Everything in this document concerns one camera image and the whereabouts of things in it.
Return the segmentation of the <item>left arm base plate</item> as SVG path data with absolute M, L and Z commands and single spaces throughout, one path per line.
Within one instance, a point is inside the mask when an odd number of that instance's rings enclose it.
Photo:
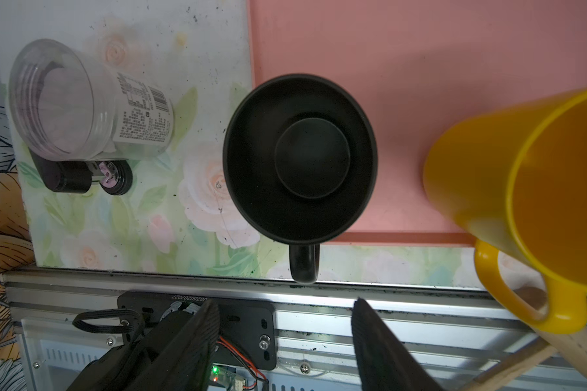
M 117 306 L 140 312 L 145 333 L 153 330 L 171 312 L 191 304 L 201 306 L 207 297 L 196 295 L 126 292 L 117 298 Z M 220 334 L 243 353 L 261 371 L 277 366 L 275 308 L 268 301 L 217 298 Z

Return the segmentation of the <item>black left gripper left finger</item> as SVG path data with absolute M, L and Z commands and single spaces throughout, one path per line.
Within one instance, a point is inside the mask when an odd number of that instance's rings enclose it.
M 138 344 L 125 390 L 206 390 L 220 331 L 218 304 L 168 314 Z

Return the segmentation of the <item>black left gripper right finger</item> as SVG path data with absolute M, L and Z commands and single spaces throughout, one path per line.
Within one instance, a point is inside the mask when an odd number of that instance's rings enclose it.
M 352 310 L 352 336 L 363 390 L 441 390 L 363 298 Z

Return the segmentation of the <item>black mug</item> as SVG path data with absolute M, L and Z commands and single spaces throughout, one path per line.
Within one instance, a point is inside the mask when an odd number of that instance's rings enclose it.
M 311 284 L 321 245 L 347 231 L 373 195 L 378 149 L 347 91 L 315 75 L 289 74 L 256 87 L 238 106 L 223 170 L 244 220 L 286 244 L 292 278 Z

